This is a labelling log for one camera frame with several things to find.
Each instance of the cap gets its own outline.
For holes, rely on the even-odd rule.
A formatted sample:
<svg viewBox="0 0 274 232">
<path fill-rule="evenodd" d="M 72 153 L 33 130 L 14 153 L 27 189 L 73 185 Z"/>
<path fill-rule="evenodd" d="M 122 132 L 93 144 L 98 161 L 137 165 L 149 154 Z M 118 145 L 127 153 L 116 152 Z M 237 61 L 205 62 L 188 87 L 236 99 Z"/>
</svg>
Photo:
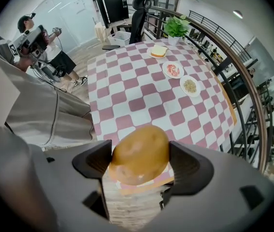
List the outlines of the cap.
<svg viewBox="0 0 274 232">
<path fill-rule="evenodd" d="M 24 22 L 25 22 L 25 21 L 28 21 L 29 19 L 31 19 L 30 16 L 24 15 L 24 16 L 22 16 L 22 17 L 19 19 L 19 21 L 17 22 L 17 28 L 19 29 L 20 33 L 24 33 L 24 31 L 25 31 Z"/>
</svg>

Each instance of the black chair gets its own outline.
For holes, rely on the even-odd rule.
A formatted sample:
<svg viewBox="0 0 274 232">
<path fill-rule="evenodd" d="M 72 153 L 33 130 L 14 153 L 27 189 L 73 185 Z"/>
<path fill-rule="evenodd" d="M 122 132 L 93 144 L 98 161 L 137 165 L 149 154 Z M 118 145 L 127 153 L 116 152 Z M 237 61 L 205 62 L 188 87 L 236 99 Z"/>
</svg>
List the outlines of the black chair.
<svg viewBox="0 0 274 232">
<path fill-rule="evenodd" d="M 124 28 L 125 31 L 130 31 L 129 44 L 142 41 L 142 28 L 145 22 L 146 13 L 151 8 L 151 0 L 133 0 L 132 6 L 136 10 L 132 16 L 131 25 L 118 26 L 117 29 Z M 119 45 L 104 45 L 103 50 L 111 51 L 113 49 L 120 48 Z"/>
</svg>

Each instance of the plate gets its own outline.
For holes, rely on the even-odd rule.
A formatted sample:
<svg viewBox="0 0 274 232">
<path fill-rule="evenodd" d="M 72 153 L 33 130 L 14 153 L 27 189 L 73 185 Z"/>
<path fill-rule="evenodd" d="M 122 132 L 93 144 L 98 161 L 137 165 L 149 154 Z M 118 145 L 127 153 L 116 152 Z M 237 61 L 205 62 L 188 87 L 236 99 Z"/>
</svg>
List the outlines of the plate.
<svg viewBox="0 0 274 232">
<path fill-rule="evenodd" d="M 164 57 L 166 57 L 168 50 L 166 51 L 166 54 L 165 54 L 165 56 L 163 56 L 163 57 L 155 57 L 155 56 L 152 56 L 152 55 L 151 55 L 151 52 L 152 52 L 152 47 L 148 48 L 147 51 L 146 51 L 146 53 L 147 53 L 150 57 L 152 57 L 152 58 L 164 58 Z"/>
<path fill-rule="evenodd" d="M 178 76 L 173 76 L 171 73 L 168 72 L 168 65 L 174 65 L 177 70 L 179 70 L 179 75 Z M 174 79 L 180 79 L 182 76 L 184 76 L 184 69 L 183 66 L 179 62 L 173 62 L 173 61 L 167 61 L 164 62 L 162 65 L 162 71 L 169 77 L 174 78 Z"/>
<path fill-rule="evenodd" d="M 196 90 L 197 91 L 195 93 L 190 93 L 184 88 L 184 83 L 187 80 L 193 81 L 194 84 L 196 85 Z M 201 92 L 200 85 L 199 85 L 198 81 L 195 78 L 191 77 L 190 75 L 185 75 L 180 79 L 180 86 L 181 86 L 181 89 L 183 90 L 183 92 L 186 93 L 190 97 L 197 97 L 197 96 L 200 95 L 200 92 Z"/>
</svg>

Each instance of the green plant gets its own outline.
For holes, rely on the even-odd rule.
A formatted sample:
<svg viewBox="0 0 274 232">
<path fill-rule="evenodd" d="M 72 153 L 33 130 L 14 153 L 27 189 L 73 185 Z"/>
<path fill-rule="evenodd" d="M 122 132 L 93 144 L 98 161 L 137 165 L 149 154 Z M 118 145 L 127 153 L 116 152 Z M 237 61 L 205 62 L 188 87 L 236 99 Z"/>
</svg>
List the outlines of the green plant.
<svg viewBox="0 0 274 232">
<path fill-rule="evenodd" d="M 185 20 L 186 16 L 183 14 L 180 18 L 171 17 L 164 24 L 164 30 L 172 37 L 183 37 L 188 31 L 189 22 Z"/>
</svg>

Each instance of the desk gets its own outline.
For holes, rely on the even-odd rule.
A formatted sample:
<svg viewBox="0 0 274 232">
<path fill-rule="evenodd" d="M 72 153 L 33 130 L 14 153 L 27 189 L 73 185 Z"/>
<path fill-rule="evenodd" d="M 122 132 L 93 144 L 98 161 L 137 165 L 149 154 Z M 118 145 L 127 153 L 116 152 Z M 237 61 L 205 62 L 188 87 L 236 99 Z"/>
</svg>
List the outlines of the desk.
<svg viewBox="0 0 274 232">
<path fill-rule="evenodd" d="M 103 26 L 101 24 L 101 22 L 97 23 L 95 25 L 96 38 L 101 43 L 104 43 L 104 42 L 108 41 L 108 36 L 111 34 L 111 30 L 113 29 L 114 32 L 117 32 L 117 28 L 116 28 L 117 26 L 131 24 L 131 18 L 132 18 L 132 14 L 129 14 L 128 19 L 125 19 L 123 21 L 117 21 L 117 22 L 114 22 L 114 23 L 110 23 L 109 28 L 106 28 L 105 26 Z"/>
<path fill-rule="evenodd" d="M 150 57 L 154 44 L 168 47 L 167 56 Z M 166 61 L 179 61 L 185 74 L 201 86 L 199 97 L 190 98 L 179 79 L 161 69 Z M 113 148 L 121 139 L 144 125 L 162 128 L 169 140 L 217 150 L 229 137 L 236 116 L 229 98 L 214 73 L 191 49 L 168 39 L 140 42 L 107 52 L 88 61 L 88 91 L 98 140 L 111 139 Z M 174 180 L 168 164 L 163 173 L 143 185 L 116 181 L 122 194 L 138 193 Z"/>
</svg>

